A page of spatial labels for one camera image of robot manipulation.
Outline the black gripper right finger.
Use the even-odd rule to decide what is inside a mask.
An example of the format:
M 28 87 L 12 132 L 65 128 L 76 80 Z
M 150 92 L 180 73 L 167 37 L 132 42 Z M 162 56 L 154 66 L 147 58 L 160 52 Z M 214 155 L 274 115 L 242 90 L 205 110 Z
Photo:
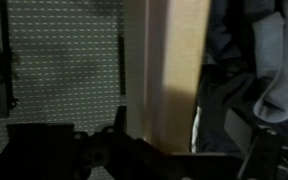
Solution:
M 281 160 L 282 137 L 262 129 L 254 140 L 237 175 L 238 180 L 275 180 Z

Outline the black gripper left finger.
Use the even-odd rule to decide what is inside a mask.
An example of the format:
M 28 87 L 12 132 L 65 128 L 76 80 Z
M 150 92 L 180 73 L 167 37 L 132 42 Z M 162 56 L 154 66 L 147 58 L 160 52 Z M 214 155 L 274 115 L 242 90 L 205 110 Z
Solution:
M 152 145 L 126 133 L 127 107 L 119 106 L 114 123 L 88 136 L 78 154 L 74 180 L 88 180 L 103 167 L 114 180 L 170 180 L 169 159 Z

